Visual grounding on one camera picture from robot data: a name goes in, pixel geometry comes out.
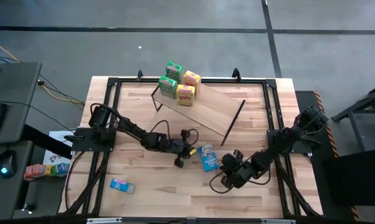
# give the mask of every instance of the wooden board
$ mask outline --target wooden board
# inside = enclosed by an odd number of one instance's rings
[[[88,126],[89,107],[102,103],[108,77],[93,77],[83,112],[81,125]],[[158,121],[167,119],[171,135],[178,136],[182,128],[196,128],[200,138],[196,146],[212,143],[218,159],[234,149],[240,149],[247,158],[252,153],[267,147],[267,115],[261,85],[250,84],[207,84],[236,100],[246,99],[240,115],[224,146],[222,136],[193,122],[191,119],[163,107],[156,113],[151,99],[156,84],[123,83],[118,110],[144,129],[151,129]],[[293,124],[299,114],[292,79],[277,79],[278,95],[286,126]],[[275,107],[271,99],[272,113]],[[166,126],[156,129],[166,132]],[[100,216],[118,217],[214,217],[214,218],[281,218],[282,208],[278,192],[275,167],[271,167],[271,180],[267,185],[246,184],[227,194],[213,192],[208,184],[217,173],[204,172],[197,154],[185,160],[185,166],[173,166],[175,155],[144,150],[133,138],[118,133],[115,150],[110,154],[105,187],[103,189]],[[86,186],[92,153],[85,153],[70,176],[69,200],[72,203]],[[298,189],[311,206],[322,213],[311,162],[302,155],[292,155],[293,174]],[[125,179],[136,185],[130,195],[110,188],[112,178]],[[258,181],[266,181],[267,176]],[[223,190],[221,179],[214,181],[214,187]],[[293,212],[290,191],[287,190],[290,211]],[[96,196],[91,197],[90,210]],[[65,210],[64,198],[60,212]]]
[[[187,116],[222,136],[226,135],[243,102],[243,100],[233,99],[204,84],[201,84],[199,94],[194,97],[193,106],[181,106],[176,100],[163,96],[159,90],[153,98],[158,103]]]

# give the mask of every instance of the concrete floor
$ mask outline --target concrete floor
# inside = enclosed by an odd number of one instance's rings
[[[268,0],[268,7],[274,29],[375,30],[375,0]],[[267,28],[261,0],[1,0],[0,25]],[[42,62],[44,76],[81,100],[91,76],[164,75],[168,60],[208,77],[229,77],[235,67],[244,77],[275,77],[267,34],[0,31],[0,44],[19,60]],[[319,91],[328,116],[375,87],[375,35],[275,34],[275,45],[283,78],[296,90]],[[82,115],[39,87],[32,104],[70,128]],[[32,110],[28,123],[45,133],[62,129]],[[341,155],[359,151],[347,120],[332,130]],[[358,210],[375,222],[375,207]]]

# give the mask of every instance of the table leg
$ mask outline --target table leg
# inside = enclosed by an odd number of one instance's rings
[[[64,158],[71,159],[71,147],[55,140],[48,135],[36,130],[35,128],[24,125],[21,141],[32,141],[34,145],[47,149],[54,154],[60,155]]]

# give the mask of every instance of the green juice box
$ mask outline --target green juice box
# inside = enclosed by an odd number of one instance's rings
[[[182,83],[182,66],[177,65],[174,62],[168,62],[166,70],[166,77],[173,79],[177,84]]]
[[[158,86],[160,87],[160,91],[163,96],[168,96],[172,99],[175,99],[176,88],[178,87],[178,84],[175,80],[162,76],[158,80]]]

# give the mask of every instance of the black desk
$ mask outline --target black desk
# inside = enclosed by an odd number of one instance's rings
[[[0,144],[0,154],[6,149],[16,151],[17,172],[9,179],[0,176],[0,220],[12,218],[15,209],[24,203],[22,199],[28,183],[23,181],[23,176],[31,159],[33,143],[21,141],[8,145]]]
[[[41,64],[38,62],[0,64],[0,101],[30,105],[40,68]],[[26,124],[29,106],[6,104],[7,112],[0,131],[0,144],[32,141],[36,146],[71,159],[71,147]]]

